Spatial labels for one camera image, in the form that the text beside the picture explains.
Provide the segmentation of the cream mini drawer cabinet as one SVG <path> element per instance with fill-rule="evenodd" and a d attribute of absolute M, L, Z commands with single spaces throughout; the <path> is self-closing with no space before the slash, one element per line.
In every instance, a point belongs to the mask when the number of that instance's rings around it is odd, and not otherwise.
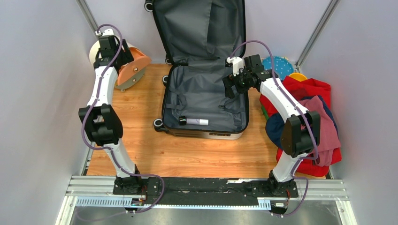
<path fill-rule="evenodd" d="M 113 46 L 107 45 L 111 48 L 110 51 L 100 46 L 100 41 L 93 44 L 89 51 L 89 60 L 95 68 L 106 66 L 112 60 L 119 48 L 120 40 L 115 37 L 115 44 Z M 126 89 L 135 85 L 144 75 L 145 68 L 151 63 L 151 58 L 143 54 L 138 48 L 128 43 L 125 39 L 122 40 L 122 48 L 129 47 L 134 61 L 122 66 L 122 69 L 117 71 L 117 79 L 115 81 L 115 88 L 124 92 Z"/>

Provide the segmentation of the white tube black cap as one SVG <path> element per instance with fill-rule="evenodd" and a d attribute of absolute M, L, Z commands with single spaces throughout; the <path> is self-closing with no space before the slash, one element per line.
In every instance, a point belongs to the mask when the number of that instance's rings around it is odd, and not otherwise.
<path fill-rule="evenodd" d="M 185 126 L 185 125 L 208 126 L 209 124 L 209 120 L 207 119 L 187 118 L 185 116 L 180 116 L 178 120 L 180 126 Z"/>

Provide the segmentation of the navy blue garment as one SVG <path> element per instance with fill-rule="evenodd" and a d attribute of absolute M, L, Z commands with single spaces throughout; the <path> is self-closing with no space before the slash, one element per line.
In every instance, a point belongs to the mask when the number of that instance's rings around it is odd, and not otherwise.
<path fill-rule="evenodd" d="M 323 98 L 320 95 L 317 95 L 321 101 L 323 102 L 323 107 L 326 110 L 327 114 L 329 115 L 329 117 L 333 120 L 336 130 L 337 130 L 337 134 L 338 134 L 338 129 L 337 129 L 337 125 L 336 122 L 334 120 L 333 114 L 331 112 L 331 110 L 329 109 L 329 107 L 326 105 L 326 103 L 324 102 Z M 313 96 L 311 97 L 305 97 L 302 100 L 300 100 L 299 102 L 304 106 L 304 103 L 302 103 L 304 100 L 306 99 L 311 99 Z M 281 135 L 282 135 L 282 131 L 284 128 L 284 120 L 282 119 L 282 117 L 280 116 L 279 113 L 275 113 L 274 115 L 272 115 L 265 126 L 265 131 L 268 135 L 268 137 L 270 138 L 270 140 L 278 147 L 278 148 L 282 148 L 281 145 Z"/>

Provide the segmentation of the astronaut print suitcase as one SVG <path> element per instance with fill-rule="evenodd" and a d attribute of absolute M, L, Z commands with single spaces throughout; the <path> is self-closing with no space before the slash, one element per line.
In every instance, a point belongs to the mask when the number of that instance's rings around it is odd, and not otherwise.
<path fill-rule="evenodd" d="M 226 59 L 243 57 L 243 0 L 154 0 L 153 18 L 171 69 L 165 79 L 162 131 L 174 136 L 236 140 L 249 123 L 248 94 L 225 97 Z M 178 118 L 207 119 L 180 126 Z"/>

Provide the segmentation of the pink ribbed garment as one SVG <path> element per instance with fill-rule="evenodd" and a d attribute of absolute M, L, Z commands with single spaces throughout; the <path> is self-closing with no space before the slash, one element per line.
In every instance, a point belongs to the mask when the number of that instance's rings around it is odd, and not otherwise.
<path fill-rule="evenodd" d="M 308 110 L 318 112 L 321 117 L 318 158 L 315 163 L 317 166 L 329 166 L 332 164 L 333 151 L 341 147 L 335 124 L 318 96 L 306 99 L 302 103 Z"/>

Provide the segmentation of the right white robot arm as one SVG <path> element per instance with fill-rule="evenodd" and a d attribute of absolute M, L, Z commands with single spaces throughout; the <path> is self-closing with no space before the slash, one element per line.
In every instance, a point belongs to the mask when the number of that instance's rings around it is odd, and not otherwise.
<path fill-rule="evenodd" d="M 222 79 L 225 97 L 234 98 L 254 88 L 271 102 L 284 121 L 280 137 L 283 152 L 268 179 L 269 193 L 280 196 L 294 180 L 301 162 L 317 159 L 321 117 L 301 105 L 283 86 L 274 69 L 264 68 L 259 55 L 243 59 L 228 57 L 226 62 L 232 73 Z"/>

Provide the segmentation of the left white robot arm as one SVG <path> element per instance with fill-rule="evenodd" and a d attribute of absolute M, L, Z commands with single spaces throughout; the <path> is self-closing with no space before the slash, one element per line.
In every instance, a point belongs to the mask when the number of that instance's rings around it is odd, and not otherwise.
<path fill-rule="evenodd" d="M 104 150 L 116 171 L 113 193 L 139 194 L 144 183 L 136 164 L 130 159 L 122 142 L 123 127 L 111 102 L 127 43 L 117 36 L 103 34 L 94 57 L 95 83 L 87 106 L 78 110 L 82 122 L 81 135 L 92 150 Z"/>

